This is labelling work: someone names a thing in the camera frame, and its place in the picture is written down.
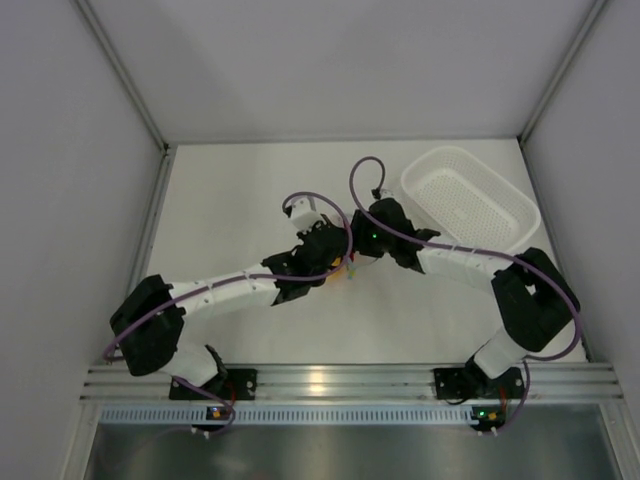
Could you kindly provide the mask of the clear zip top bag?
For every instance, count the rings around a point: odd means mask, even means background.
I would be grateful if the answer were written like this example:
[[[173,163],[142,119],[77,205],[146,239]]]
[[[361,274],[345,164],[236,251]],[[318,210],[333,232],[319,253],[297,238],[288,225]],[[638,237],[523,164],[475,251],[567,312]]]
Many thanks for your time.
[[[347,263],[344,264],[337,272],[329,275],[326,282],[351,280],[356,275],[358,269],[364,268],[372,262],[375,262],[375,259],[372,257],[366,257],[358,253],[351,253]]]

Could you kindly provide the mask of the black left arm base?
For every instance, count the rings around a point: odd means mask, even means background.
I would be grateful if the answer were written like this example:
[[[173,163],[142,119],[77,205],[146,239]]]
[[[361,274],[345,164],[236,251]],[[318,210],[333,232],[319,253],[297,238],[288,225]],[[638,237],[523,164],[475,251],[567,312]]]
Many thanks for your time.
[[[227,400],[252,401],[255,398],[258,371],[253,368],[231,368],[227,377],[216,376],[213,380],[201,386],[201,389],[217,397]],[[170,400],[207,400],[208,397],[179,384],[171,383]]]

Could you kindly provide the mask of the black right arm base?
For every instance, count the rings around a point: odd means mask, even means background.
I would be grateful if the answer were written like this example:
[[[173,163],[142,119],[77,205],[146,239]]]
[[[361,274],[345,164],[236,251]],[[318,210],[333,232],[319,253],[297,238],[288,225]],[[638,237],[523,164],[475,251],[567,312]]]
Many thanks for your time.
[[[524,395],[521,370],[511,367],[495,379],[475,366],[442,367],[433,370],[436,398],[444,401],[512,400]]]

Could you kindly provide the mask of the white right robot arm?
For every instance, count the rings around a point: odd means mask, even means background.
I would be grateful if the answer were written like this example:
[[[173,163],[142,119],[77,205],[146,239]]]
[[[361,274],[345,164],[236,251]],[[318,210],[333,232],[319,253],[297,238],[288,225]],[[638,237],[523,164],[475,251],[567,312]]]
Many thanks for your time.
[[[454,280],[494,300],[498,330],[463,366],[436,370],[442,400],[495,398],[501,389],[510,398],[523,397],[517,363],[535,358],[579,314],[576,295],[541,249],[509,255],[444,243],[439,231],[415,227],[392,197],[356,210],[351,230],[363,256],[388,255],[402,268]]]

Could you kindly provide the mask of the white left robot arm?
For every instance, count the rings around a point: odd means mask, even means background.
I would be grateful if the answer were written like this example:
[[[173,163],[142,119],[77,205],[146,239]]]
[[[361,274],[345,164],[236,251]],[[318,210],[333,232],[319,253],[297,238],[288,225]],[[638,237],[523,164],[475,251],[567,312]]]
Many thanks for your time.
[[[169,282],[159,274],[143,280],[111,317],[115,349],[134,377],[162,372],[180,378],[204,399],[225,390],[227,368],[197,331],[219,315],[297,300],[347,259],[349,227],[319,220],[298,233],[293,249],[271,255],[243,271],[192,282]]]

